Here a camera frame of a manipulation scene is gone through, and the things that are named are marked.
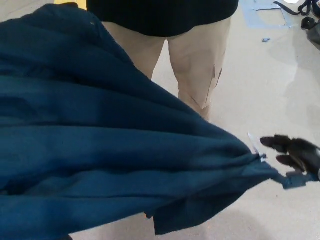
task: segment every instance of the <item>black bag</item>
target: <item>black bag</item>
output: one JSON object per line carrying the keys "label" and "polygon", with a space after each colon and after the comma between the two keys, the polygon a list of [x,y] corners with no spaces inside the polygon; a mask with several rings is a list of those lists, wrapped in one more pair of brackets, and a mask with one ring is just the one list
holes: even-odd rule
{"label": "black bag", "polygon": [[320,20],[316,22],[311,17],[306,17],[302,20],[301,28],[308,30],[307,37],[317,47],[320,47]]}

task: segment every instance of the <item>person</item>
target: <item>person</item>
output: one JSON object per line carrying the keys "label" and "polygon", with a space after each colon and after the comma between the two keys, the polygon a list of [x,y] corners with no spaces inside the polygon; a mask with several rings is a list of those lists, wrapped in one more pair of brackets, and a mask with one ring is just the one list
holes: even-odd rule
{"label": "person", "polygon": [[238,4],[239,0],[86,1],[87,10],[149,79],[167,40],[178,97],[207,121]]}

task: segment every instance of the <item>black glove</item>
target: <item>black glove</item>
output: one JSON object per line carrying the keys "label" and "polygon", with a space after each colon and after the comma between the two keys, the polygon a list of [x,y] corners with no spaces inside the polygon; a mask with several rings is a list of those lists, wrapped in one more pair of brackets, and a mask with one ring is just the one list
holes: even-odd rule
{"label": "black glove", "polygon": [[262,137],[260,141],[264,146],[281,153],[276,157],[281,164],[320,177],[320,148],[318,146],[301,138],[290,139],[283,135]]}

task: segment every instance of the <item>debris on floor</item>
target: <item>debris on floor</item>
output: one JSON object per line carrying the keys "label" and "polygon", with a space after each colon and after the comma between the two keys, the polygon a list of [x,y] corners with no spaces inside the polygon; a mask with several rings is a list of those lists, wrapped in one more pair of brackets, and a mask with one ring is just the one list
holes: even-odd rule
{"label": "debris on floor", "polygon": [[269,38],[269,37],[264,37],[264,38],[262,38],[262,42],[263,43],[267,43],[267,42],[269,42],[271,40],[271,38]]}

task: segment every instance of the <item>pant leg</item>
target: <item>pant leg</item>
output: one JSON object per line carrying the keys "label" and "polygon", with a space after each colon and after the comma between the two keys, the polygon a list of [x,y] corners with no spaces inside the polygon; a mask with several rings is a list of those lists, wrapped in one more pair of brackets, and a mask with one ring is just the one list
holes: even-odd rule
{"label": "pant leg", "polygon": [[166,39],[146,36],[112,22],[103,22],[103,25],[129,55],[135,67],[151,79]]}
{"label": "pant leg", "polygon": [[230,25],[228,18],[168,39],[179,98],[207,121],[210,97],[222,73]]}

